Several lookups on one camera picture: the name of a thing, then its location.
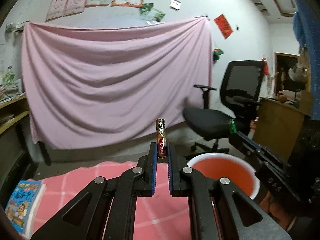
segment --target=book cover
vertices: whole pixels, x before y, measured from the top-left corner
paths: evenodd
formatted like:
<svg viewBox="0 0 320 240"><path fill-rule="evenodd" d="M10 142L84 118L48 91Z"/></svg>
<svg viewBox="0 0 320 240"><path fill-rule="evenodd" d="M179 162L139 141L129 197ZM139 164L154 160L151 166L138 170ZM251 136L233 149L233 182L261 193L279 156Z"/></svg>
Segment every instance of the book cover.
<svg viewBox="0 0 320 240"><path fill-rule="evenodd" d="M44 193L45 185L41 182L21 180L5 208L12 225L26 238L30 238L31 224L37 209L35 206L39 205L40 195Z"/></svg>

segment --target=blue fabric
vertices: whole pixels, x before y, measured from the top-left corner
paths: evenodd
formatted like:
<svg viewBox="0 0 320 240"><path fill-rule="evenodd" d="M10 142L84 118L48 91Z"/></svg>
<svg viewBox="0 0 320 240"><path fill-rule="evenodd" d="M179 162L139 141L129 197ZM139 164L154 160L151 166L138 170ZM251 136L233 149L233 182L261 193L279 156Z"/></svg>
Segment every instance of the blue fabric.
<svg viewBox="0 0 320 240"><path fill-rule="evenodd" d="M306 0L296 0L311 66L311 93L313 94L313 120L320 120L320 20L316 18Z"/></svg>
<svg viewBox="0 0 320 240"><path fill-rule="evenodd" d="M300 47L304 48L306 45L306 37L304 35L302 22L299 16L299 12L293 14L293 32L297 41L299 42Z"/></svg>

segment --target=pink checkered blanket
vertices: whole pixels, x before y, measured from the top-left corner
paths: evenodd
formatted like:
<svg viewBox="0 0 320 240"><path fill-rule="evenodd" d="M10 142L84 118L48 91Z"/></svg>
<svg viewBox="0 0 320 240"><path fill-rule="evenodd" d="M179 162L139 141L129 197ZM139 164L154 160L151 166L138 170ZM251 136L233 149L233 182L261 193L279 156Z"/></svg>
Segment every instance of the pink checkered blanket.
<svg viewBox="0 0 320 240"><path fill-rule="evenodd" d="M36 215L34 231L76 196L95 177L112 179L137 163L104 162L90 168L79 168L64 175L43 179L46 191ZM190 222L187 198L173 198L169 193L168 167L158 164L156 192L152 198L137 198L134 240L189 240Z"/></svg>

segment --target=chair caster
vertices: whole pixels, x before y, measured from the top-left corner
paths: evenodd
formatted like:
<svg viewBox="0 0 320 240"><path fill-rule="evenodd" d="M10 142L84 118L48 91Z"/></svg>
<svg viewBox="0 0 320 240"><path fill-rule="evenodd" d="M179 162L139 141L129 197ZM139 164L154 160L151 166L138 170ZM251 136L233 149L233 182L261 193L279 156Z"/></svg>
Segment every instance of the chair caster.
<svg viewBox="0 0 320 240"><path fill-rule="evenodd" d="M195 152L197 150L197 147L195 146L195 145L192 145L191 147L190 147L190 151L191 152Z"/></svg>

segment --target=wooden door frame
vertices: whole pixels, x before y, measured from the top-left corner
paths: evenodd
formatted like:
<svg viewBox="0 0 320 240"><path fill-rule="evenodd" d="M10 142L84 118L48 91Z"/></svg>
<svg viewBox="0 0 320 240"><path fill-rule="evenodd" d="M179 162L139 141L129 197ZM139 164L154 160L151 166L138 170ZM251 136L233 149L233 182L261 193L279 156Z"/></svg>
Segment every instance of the wooden door frame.
<svg viewBox="0 0 320 240"><path fill-rule="evenodd" d="M299 55L275 52L275 78L274 78L274 87L273 87L274 93L276 93L276 89L277 89L277 76L278 76L278 62L277 62L278 60L277 60L277 57L278 56L299 58Z"/></svg>

